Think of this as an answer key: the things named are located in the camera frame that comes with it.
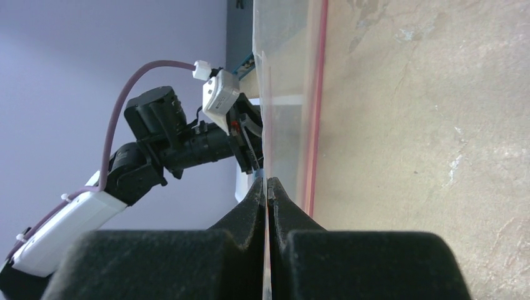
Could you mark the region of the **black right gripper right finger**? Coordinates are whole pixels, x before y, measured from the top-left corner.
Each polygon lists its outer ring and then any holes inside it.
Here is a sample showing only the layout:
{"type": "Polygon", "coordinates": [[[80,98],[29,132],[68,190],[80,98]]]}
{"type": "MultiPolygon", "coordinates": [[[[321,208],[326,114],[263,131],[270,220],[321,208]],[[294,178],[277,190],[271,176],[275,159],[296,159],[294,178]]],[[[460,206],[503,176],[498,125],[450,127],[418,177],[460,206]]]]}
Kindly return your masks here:
{"type": "Polygon", "coordinates": [[[267,180],[274,299],[469,299],[453,252],[421,231],[328,231],[267,180]]]}

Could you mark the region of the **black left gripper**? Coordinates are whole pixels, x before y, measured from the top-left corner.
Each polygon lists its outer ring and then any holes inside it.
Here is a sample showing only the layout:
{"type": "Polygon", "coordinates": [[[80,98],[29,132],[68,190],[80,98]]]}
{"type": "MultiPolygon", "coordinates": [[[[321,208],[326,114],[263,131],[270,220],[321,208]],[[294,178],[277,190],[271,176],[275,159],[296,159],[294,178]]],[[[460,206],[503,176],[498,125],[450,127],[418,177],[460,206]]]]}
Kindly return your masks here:
{"type": "Polygon", "coordinates": [[[201,121],[179,136],[181,143],[160,152],[162,165],[170,173],[234,157],[242,172],[263,168],[263,120],[261,110],[241,93],[226,115],[228,132],[217,124],[201,121]]]}

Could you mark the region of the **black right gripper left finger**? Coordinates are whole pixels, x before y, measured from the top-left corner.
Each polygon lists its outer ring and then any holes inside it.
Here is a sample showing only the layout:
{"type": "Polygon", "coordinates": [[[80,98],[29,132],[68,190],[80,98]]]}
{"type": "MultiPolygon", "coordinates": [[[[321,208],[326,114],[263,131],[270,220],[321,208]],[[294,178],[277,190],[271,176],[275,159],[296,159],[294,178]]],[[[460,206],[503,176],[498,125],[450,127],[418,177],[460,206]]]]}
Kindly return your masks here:
{"type": "Polygon", "coordinates": [[[205,230],[84,234],[43,297],[261,299],[264,200],[256,179],[244,200],[205,230]]]}

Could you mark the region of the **clear transparent sheet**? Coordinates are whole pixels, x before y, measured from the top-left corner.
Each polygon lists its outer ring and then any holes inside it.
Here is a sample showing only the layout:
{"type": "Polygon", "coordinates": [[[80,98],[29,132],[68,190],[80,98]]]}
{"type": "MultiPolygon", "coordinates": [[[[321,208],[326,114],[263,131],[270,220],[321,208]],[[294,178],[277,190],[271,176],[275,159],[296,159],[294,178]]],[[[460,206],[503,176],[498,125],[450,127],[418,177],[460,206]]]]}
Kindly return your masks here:
{"type": "Polygon", "coordinates": [[[265,178],[309,211],[308,179],[321,29],[327,1],[256,1],[253,54],[264,124],[265,178]]]}

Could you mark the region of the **blue landscape photo print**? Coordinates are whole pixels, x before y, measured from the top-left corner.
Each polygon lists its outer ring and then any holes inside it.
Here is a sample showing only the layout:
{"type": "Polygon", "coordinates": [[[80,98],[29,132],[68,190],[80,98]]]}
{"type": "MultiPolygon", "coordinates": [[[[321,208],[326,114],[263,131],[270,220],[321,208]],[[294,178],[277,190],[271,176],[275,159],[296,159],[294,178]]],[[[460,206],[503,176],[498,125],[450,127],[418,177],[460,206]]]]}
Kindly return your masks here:
{"type": "MultiPolygon", "coordinates": [[[[287,96],[278,96],[273,99],[273,106],[301,106],[303,104],[303,97],[301,94],[292,94],[287,96]]],[[[250,190],[254,180],[263,175],[263,170],[258,169],[252,171],[250,174],[240,171],[236,168],[236,185],[235,185],[235,199],[240,203],[248,191],[250,190]]]]}

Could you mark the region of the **pink wooden picture frame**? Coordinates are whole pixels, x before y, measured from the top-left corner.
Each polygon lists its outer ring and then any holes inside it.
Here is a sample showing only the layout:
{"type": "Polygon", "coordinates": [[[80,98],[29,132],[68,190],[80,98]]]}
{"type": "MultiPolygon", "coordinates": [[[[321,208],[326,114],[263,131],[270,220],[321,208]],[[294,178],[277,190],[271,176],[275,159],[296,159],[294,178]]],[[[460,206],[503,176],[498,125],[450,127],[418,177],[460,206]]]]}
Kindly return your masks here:
{"type": "Polygon", "coordinates": [[[316,10],[309,13],[307,25],[307,40],[309,41],[307,49],[310,50],[312,56],[309,60],[308,79],[304,88],[305,100],[302,114],[307,133],[299,188],[302,209],[308,216],[313,216],[321,99],[323,94],[326,27],[328,23],[328,0],[311,1],[310,8],[315,8],[316,10]]]}

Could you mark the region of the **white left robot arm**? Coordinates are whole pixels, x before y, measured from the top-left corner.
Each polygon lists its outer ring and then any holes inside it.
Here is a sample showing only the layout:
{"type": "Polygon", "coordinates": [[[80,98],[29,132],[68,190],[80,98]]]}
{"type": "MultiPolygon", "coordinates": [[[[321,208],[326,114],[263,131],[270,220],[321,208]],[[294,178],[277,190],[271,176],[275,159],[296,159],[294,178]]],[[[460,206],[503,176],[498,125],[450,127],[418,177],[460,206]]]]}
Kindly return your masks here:
{"type": "Polygon", "coordinates": [[[135,141],[105,154],[101,170],[80,193],[65,196],[42,221],[18,236],[1,268],[3,296],[40,299],[66,248],[135,205],[154,186],[165,186],[165,172],[181,179],[186,169],[230,157],[246,174],[262,168],[259,107],[240,92],[223,105],[221,123],[216,124],[188,122],[169,86],[130,99],[124,117],[135,141]]]}

